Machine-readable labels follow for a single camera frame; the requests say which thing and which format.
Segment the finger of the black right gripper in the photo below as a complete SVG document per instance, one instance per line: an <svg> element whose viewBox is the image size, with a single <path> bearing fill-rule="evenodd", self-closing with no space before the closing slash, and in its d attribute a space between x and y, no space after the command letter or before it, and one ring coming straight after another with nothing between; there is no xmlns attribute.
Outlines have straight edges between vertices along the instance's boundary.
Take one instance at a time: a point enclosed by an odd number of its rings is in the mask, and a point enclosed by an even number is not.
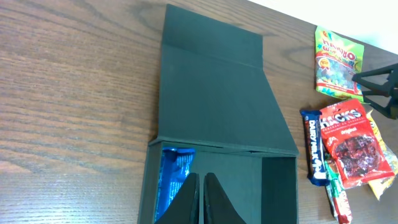
<svg viewBox="0 0 398 224"><path fill-rule="evenodd" d="M384 83L376 80L383 75L387 75ZM352 81L367 88L370 93L393 93L397 90L397 64L357 73L353 76Z"/></svg>
<svg viewBox="0 0 398 224"><path fill-rule="evenodd" d="M386 106L381 106L369 98L369 95L364 95L364 102L370 104L375 110L380 112L389 119L397 119L397 95L390 98Z"/></svg>

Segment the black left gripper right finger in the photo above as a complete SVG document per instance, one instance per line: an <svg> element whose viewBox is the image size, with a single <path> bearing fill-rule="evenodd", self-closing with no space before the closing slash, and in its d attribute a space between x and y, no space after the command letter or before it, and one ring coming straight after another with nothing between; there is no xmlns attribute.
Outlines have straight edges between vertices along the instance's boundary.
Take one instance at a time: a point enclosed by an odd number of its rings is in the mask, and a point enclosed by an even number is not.
<svg viewBox="0 0 398 224"><path fill-rule="evenodd" d="M203 187L204 224L246 224L234 209L214 173L207 173Z"/></svg>

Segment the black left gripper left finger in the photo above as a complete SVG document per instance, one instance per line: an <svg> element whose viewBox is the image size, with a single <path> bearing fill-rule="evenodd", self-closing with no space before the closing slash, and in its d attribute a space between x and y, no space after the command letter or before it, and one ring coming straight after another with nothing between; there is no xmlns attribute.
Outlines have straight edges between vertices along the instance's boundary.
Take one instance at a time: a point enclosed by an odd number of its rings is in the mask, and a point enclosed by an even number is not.
<svg viewBox="0 0 398 224"><path fill-rule="evenodd" d="M191 173L165 213L155 224L198 224L200 206L199 175Z"/></svg>

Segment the Haribo gummy bag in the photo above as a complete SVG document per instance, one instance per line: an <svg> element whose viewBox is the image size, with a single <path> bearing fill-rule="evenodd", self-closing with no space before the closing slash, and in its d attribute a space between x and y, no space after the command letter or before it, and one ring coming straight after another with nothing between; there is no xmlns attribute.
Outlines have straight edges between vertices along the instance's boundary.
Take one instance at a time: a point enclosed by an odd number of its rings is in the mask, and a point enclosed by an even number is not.
<svg viewBox="0 0 398 224"><path fill-rule="evenodd" d="M356 98L363 102L363 93L353 76L362 71L364 45L342 38L318 26L315 30L315 89L342 100Z"/></svg>

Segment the blue cookie packet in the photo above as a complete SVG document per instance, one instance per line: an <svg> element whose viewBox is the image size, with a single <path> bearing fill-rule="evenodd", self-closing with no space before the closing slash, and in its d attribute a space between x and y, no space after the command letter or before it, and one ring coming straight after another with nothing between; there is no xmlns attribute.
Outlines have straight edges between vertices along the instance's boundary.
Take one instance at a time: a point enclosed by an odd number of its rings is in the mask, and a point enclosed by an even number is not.
<svg viewBox="0 0 398 224"><path fill-rule="evenodd" d="M196 151L193 148L163 148L155 205L155 221L166 212L188 177L195 154Z"/></svg>

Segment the red dried fruit bag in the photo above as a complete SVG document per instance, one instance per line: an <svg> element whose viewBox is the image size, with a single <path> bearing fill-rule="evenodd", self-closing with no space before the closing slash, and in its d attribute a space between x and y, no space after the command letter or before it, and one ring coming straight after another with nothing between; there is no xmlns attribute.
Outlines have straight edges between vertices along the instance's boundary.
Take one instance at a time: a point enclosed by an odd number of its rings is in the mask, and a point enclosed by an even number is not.
<svg viewBox="0 0 398 224"><path fill-rule="evenodd" d="M394 176L359 100L342 101L320 111L322 141L344 188Z"/></svg>

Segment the purple Dairy Milk bar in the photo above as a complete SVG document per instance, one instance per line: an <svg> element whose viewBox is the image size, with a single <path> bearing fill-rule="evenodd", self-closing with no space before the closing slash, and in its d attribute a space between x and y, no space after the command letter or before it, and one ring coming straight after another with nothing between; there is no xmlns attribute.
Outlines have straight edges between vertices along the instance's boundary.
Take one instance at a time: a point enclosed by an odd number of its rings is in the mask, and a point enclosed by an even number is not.
<svg viewBox="0 0 398 224"><path fill-rule="evenodd" d="M319 110L301 110L307 148L308 179L316 186L330 183L326 173Z"/></svg>

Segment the red KitKat bar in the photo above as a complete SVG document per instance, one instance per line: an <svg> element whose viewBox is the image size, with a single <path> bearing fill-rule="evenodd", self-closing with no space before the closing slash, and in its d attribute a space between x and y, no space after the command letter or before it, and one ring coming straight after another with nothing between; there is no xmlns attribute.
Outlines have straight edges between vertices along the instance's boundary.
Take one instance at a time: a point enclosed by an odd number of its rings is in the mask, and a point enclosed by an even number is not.
<svg viewBox="0 0 398 224"><path fill-rule="evenodd" d="M325 188L330 203L331 214L339 224L350 224L353 216L336 163L329 153L324 155L324 159L326 177L330 182Z"/></svg>

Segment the dark green gift box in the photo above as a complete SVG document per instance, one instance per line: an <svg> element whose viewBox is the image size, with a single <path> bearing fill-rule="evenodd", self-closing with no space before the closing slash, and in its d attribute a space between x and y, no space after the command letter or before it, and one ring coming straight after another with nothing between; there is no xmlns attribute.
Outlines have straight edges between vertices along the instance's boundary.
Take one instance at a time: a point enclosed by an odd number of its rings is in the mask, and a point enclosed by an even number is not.
<svg viewBox="0 0 398 224"><path fill-rule="evenodd" d="M214 173L246 223L297 223L298 149L263 70L263 38L169 4L158 132L147 148L139 223L155 223L162 150L193 148L190 174Z"/></svg>

